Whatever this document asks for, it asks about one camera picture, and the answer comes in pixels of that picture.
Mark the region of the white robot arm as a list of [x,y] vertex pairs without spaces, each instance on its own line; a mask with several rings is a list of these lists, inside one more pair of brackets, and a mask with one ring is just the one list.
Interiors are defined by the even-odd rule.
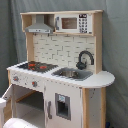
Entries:
[[6,101],[0,98],[0,128],[37,128],[35,125],[19,118],[10,118],[8,121],[4,121],[5,107]]

